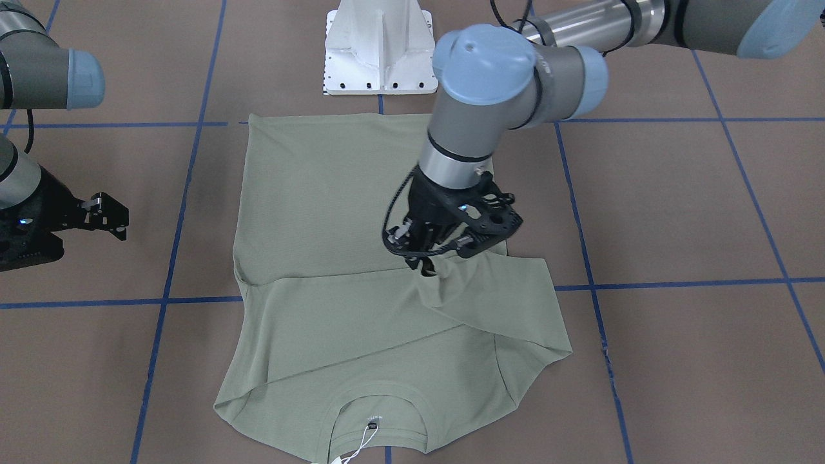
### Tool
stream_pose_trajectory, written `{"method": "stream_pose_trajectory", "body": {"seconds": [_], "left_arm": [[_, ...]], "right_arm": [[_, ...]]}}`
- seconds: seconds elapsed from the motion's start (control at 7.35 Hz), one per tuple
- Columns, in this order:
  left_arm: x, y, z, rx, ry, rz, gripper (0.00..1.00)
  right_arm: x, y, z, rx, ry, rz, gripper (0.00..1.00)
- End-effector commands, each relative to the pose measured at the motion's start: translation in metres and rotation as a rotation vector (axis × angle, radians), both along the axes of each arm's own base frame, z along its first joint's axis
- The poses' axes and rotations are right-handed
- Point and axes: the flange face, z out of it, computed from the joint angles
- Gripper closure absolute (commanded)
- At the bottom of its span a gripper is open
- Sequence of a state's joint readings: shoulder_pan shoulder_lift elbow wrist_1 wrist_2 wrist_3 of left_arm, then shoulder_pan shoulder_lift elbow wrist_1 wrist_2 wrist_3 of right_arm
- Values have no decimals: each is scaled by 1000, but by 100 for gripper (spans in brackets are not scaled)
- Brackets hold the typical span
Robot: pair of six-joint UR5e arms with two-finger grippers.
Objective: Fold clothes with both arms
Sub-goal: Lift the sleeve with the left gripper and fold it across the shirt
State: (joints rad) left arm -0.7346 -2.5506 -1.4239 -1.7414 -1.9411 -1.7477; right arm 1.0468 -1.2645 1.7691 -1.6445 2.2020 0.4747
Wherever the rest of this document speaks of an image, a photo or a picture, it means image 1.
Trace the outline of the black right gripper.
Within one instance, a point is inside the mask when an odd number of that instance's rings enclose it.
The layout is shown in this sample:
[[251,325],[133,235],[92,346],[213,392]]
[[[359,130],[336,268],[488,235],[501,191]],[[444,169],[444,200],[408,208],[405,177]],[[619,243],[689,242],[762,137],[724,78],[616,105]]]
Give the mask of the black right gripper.
[[37,266],[64,256],[64,241],[56,232],[68,229],[106,230],[126,240],[129,209],[107,193],[89,200],[74,197],[49,171],[22,203],[2,209],[1,270]]

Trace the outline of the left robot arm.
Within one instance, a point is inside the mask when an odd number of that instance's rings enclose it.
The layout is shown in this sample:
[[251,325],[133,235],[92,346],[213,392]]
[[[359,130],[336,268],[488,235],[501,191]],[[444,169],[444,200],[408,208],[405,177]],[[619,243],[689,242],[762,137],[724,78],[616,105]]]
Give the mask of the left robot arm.
[[604,99],[608,53],[661,44],[776,59],[823,13],[822,1],[589,1],[511,24],[473,24],[437,41],[441,93],[427,140],[400,189],[409,210],[384,247],[425,276],[434,256],[471,258],[522,225],[491,159],[507,130],[575,119]]

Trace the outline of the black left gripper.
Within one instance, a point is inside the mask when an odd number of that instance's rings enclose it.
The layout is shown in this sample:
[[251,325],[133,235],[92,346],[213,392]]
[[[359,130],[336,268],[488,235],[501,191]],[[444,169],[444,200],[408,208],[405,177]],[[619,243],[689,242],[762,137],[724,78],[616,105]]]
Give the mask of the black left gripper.
[[523,219],[504,193],[483,171],[477,185],[448,189],[410,170],[390,200],[383,220],[383,245],[406,259],[424,277],[438,276],[432,256],[455,252],[471,258],[515,235]]

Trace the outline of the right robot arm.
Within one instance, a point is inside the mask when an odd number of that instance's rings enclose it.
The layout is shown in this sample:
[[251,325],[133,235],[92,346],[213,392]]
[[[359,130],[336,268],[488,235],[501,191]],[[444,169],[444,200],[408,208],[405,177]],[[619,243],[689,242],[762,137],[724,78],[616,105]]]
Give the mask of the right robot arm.
[[[59,46],[44,24],[17,1],[1,3],[2,109],[96,108],[105,96],[105,77],[86,51]],[[127,238],[129,209],[107,193],[88,200],[30,156],[33,137],[18,147],[1,140],[1,270],[54,262],[64,255],[58,232],[104,230]]]

